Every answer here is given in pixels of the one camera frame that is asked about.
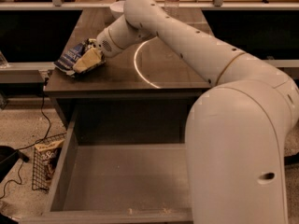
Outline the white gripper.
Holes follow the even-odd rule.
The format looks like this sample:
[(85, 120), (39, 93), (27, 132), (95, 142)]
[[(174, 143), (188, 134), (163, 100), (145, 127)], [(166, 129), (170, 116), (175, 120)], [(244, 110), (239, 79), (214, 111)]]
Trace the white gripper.
[(123, 41), (124, 38), (121, 36), (121, 33), (116, 32), (110, 27), (105, 28), (96, 37), (96, 40), (93, 38), (87, 39), (89, 46), (96, 47), (98, 44), (99, 49), (91, 48), (85, 52), (76, 61), (73, 70), (78, 74), (82, 74), (93, 69), (96, 65), (103, 63), (105, 61), (104, 55), (108, 58), (115, 57), (123, 51)]

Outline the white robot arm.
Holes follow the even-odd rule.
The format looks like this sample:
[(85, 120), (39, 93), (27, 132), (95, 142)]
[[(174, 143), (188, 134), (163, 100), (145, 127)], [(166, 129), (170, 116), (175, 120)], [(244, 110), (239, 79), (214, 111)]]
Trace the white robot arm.
[(125, 0), (95, 39), (114, 57), (158, 37), (211, 88), (185, 128), (194, 224), (288, 224), (284, 144), (299, 117), (291, 77), (242, 49), (170, 17), (154, 0)]

